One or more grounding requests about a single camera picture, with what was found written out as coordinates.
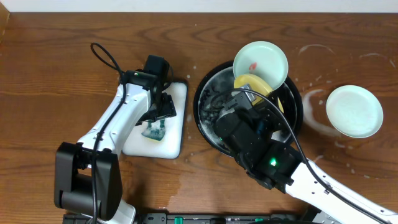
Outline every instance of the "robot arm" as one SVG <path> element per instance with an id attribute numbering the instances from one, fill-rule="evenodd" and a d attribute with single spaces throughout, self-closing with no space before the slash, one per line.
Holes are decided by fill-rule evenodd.
<path id="1" fill-rule="evenodd" d="M 121 149 L 126 142 L 127 137 L 129 137 L 133 127 L 137 124 L 142 115 L 149 110 L 151 100 L 150 91 L 143 89 L 142 86 L 127 83 L 126 88 L 127 94 L 125 103 L 108 124 L 98 147 L 99 151 L 109 149 L 112 153 L 118 155 L 118 157 L 120 156 Z M 122 94 L 123 86 L 119 85 L 116 96 L 108 109 L 94 127 L 79 139 L 78 143 L 82 143 L 81 146 L 93 149 L 99 128 L 104 125 L 107 118 L 118 106 Z"/>
<path id="2" fill-rule="evenodd" d="M 136 210 L 121 200 L 122 182 L 118 157 L 133 127 L 143 121 L 176 115 L 171 96 L 163 93 L 169 63 L 150 55 L 143 70 L 126 71 L 126 99 L 109 122 L 96 151 L 96 188 L 98 218 L 108 224 L 132 224 Z M 112 103 L 86 135 L 76 144 L 63 142 L 55 159 L 54 202 L 87 216 L 93 214 L 92 178 L 79 173 L 91 167 L 97 133 L 121 101 L 123 85 L 119 85 Z"/>
<path id="3" fill-rule="evenodd" d="M 347 188 L 322 171 L 314 162 L 309 161 L 309 163 L 317 175 L 334 191 L 387 223 L 398 223 L 398 214 L 371 202 Z M 292 185 L 286 185 L 287 194 L 319 208 L 340 223 L 379 223 L 325 190 L 315 180 L 304 163 L 298 165 L 291 178 L 294 182 Z"/>
<path id="4" fill-rule="evenodd" d="M 309 171 L 302 155 L 288 144 L 271 139 L 282 121 L 267 106 L 256 110 L 246 93 L 232 97 L 214 130 L 248 176 L 267 189 L 277 188 L 319 208 L 340 223 L 378 223 L 328 192 Z M 312 161 L 317 176 L 335 192 L 385 223 L 398 223 L 398 214 L 360 196 L 331 178 Z"/>

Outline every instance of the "wood grain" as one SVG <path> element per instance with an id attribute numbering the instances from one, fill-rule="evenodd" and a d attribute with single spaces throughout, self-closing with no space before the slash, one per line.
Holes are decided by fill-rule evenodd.
<path id="1" fill-rule="evenodd" d="M 0 2 L 0 43 L 4 36 L 10 12 Z"/>
<path id="2" fill-rule="evenodd" d="M 332 177 L 398 211 L 398 15 L 14 13 L 0 46 L 0 223 L 62 221 L 65 211 L 53 204 L 55 151 L 95 124 L 117 87 L 118 75 L 91 53 L 90 42 L 103 44 L 124 70 L 141 68 L 149 54 L 165 57 L 175 76 L 188 82 L 192 114 L 206 73 L 255 40 L 285 52 L 289 76 L 302 94 L 325 90 L 312 98 L 319 122 L 328 124 L 319 100 L 338 86 L 363 86 L 378 97 L 384 123 L 374 136 L 329 138 L 304 125 L 299 140 L 309 158 L 324 155 L 317 164 Z M 310 44 L 334 53 L 323 47 L 299 53 Z M 382 56 L 363 56 L 371 53 Z M 121 157 L 123 197 L 139 211 L 306 209 L 306 203 L 247 177 L 210 147 L 194 121 L 185 123 L 183 137 L 176 160 Z"/>

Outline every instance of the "black cable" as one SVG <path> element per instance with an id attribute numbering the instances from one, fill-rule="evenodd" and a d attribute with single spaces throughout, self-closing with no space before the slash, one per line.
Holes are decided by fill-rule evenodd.
<path id="1" fill-rule="evenodd" d="M 95 51 L 94 46 L 99 47 L 113 62 L 114 66 L 103 60 Z M 98 144 L 100 143 L 100 140 L 102 138 L 102 135 L 107 127 L 107 125 L 111 122 L 112 118 L 115 116 L 115 114 L 119 111 L 120 107 L 122 107 L 125 99 L 126 99 L 126 81 L 123 78 L 124 77 L 124 71 L 122 71 L 118 65 L 118 63 L 115 61 L 115 59 L 112 57 L 112 55 L 99 43 L 91 43 L 90 45 L 91 51 L 97 56 L 102 62 L 104 62 L 107 66 L 117 70 L 120 74 L 120 80 L 123 85 L 123 96 L 118 104 L 118 106 L 115 108 L 115 110 L 112 112 L 111 116 L 105 121 L 104 125 L 100 129 L 100 131 L 97 132 L 97 136 L 94 142 L 94 147 L 93 151 L 91 154 L 91 178 L 92 178 L 92 186 L 93 186 L 93 206 L 94 206 L 94 214 L 93 218 L 91 219 L 91 224 L 97 224 L 97 219 L 98 219 L 98 204 L 97 204 L 97 186 L 96 186 L 96 176 L 95 176 L 95 171 L 96 171 L 96 152 L 98 149 Z"/>
<path id="2" fill-rule="evenodd" d="M 363 213 L 364 215 L 368 216 L 369 218 L 372 218 L 373 220 L 379 222 L 379 223 L 383 223 L 383 224 L 388 224 L 388 222 L 382 220 L 381 218 L 373 215 L 372 213 L 366 211 L 365 209 L 357 206 L 356 204 L 354 204 L 353 202 L 351 202 L 350 200 L 348 200 L 347 198 L 344 198 L 342 195 L 340 195 L 338 192 L 335 192 L 331 187 L 329 187 L 326 183 L 324 183 L 323 180 L 321 180 L 321 178 L 315 173 L 315 171 L 312 169 L 311 165 L 308 162 L 307 157 L 305 157 L 305 154 L 303 152 L 303 149 L 300 146 L 299 141 L 297 140 L 292 128 L 290 127 L 289 123 L 287 122 L 284 114 L 278 109 L 278 107 L 276 107 L 267 97 L 265 97 L 264 95 L 262 95 L 261 93 L 258 93 L 256 91 L 253 90 L 247 90 L 247 89 L 241 89 L 241 88 L 237 88 L 237 89 L 232 89 L 232 90 L 226 90 L 222 93 L 217 94 L 215 97 L 213 97 L 213 99 L 211 99 L 210 101 L 210 105 L 213 106 L 213 102 L 215 101 L 215 99 L 217 99 L 218 97 L 225 95 L 227 93 L 231 93 L 234 91 L 240 91 L 240 92 L 246 92 L 246 93 L 252 93 L 260 98 L 262 98 L 264 101 L 266 101 L 268 104 L 270 104 L 272 106 L 272 108 L 274 110 L 276 110 L 279 114 L 279 116 L 282 118 L 282 120 L 284 121 L 284 125 L 285 127 L 288 129 L 288 131 L 291 133 L 294 143 L 297 146 L 298 151 L 300 152 L 302 159 L 304 161 L 304 164 L 307 166 L 308 170 L 310 171 L 310 173 L 313 175 L 313 177 L 318 181 L 319 184 L 322 185 L 322 187 L 324 187 L 327 191 L 329 191 L 330 193 L 332 193 L 334 196 L 336 196 L 338 199 L 340 199 L 341 201 L 343 201 L 344 203 L 348 204 L 349 206 L 351 206 L 352 208 L 354 208 L 355 210 Z"/>

